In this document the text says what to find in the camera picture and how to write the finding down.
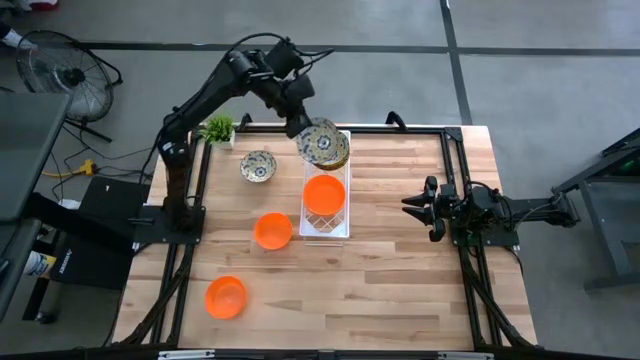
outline white wire rack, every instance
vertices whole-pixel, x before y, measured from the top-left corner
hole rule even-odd
[[[342,131],[349,139],[351,145],[351,132]],[[304,206],[304,201],[300,205],[300,236],[305,240],[305,245],[309,246],[343,246],[344,239],[349,238],[349,193],[351,190],[351,157],[347,163],[338,170],[325,171],[318,169],[312,164],[305,162],[304,165],[304,186],[307,182],[318,175],[330,175],[342,182],[347,198],[344,207],[334,215],[319,216],[311,213]]]

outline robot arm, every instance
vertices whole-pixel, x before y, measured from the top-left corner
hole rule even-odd
[[[163,207],[172,230],[188,231],[193,226],[191,209],[185,202],[187,170],[192,162],[188,133],[227,100],[252,92],[286,119],[287,137],[294,138],[311,126],[302,100],[315,93],[309,77],[297,73],[304,66],[288,39],[281,40],[266,56],[260,50],[229,51],[202,88],[165,117],[156,146],[167,168],[168,193]],[[294,70],[294,78],[286,79]]]

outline gray floor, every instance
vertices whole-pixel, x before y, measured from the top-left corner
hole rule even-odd
[[[640,46],[640,3],[633,0],[450,3],[461,46]],[[12,25],[22,32],[43,28],[83,40],[231,43],[268,30],[299,44],[446,44],[436,0],[63,0],[57,12],[13,19]],[[109,156],[150,144],[163,115],[200,86],[221,55],[99,54],[118,66],[125,79],[116,90],[113,109],[95,124],[116,141],[106,145],[85,136]],[[489,126],[503,187],[510,196],[549,195],[551,186],[638,127],[640,58],[464,56],[461,63],[474,124]],[[318,63],[311,76],[317,93],[308,101],[312,114],[340,122],[380,122],[393,109],[409,123],[460,124],[446,55],[340,53]],[[9,52],[0,53],[0,85],[25,91]],[[235,116],[249,111],[257,119],[274,119],[250,97],[228,103],[225,110]],[[63,134],[55,154],[61,159],[79,149]],[[135,169],[144,155],[94,159],[99,165]],[[53,164],[47,169],[53,170]],[[72,180],[64,188],[65,197],[80,199],[87,183]],[[50,194],[53,184],[42,179],[38,189]],[[592,295],[582,290],[585,281],[607,270],[582,201],[574,198],[585,219],[576,228],[525,224],[519,231],[539,342],[555,350],[640,357],[640,289]],[[40,326],[19,321],[28,286],[24,281],[13,312],[0,324],[0,352],[102,343],[118,293],[61,287],[59,322]]]

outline small green plant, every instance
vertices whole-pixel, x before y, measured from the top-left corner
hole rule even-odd
[[[233,132],[233,118],[229,115],[214,115],[198,133],[209,144],[226,142],[231,139]]]

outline wooden table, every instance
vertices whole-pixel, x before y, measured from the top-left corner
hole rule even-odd
[[[488,129],[462,129],[472,179],[499,188]],[[239,163],[259,149],[275,155],[278,170],[267,183],[251,184]],[[282,134],[242,134],[234,150],[213,151],[181,348],[472,349],[456,248],[448,235],[429,242],[428,228],[401,211],[400,199],[420,193],[427,175],[445,182],[438,137],[353,134],[351,151],[351,237],[344,247],[305,246],[297,235],[303,160],[293,141]],[[164,195],[159,162],[150,202],[160,204]],[[274,211],[289,215],[294,237],[285,249],[265,251],[253,241],[253,225]],[[152,245],[133,260],[114,341],[129,335],[156,300],[166,252],[166,245]],[[497,303],[535,343],[517,262],[501,248],[486,252]],[[212,280],[228,274],[244,281],[249,302],[239,317],[216,320],[205,310],[204,294]],[[173,307],[167,308],[163,339]]]

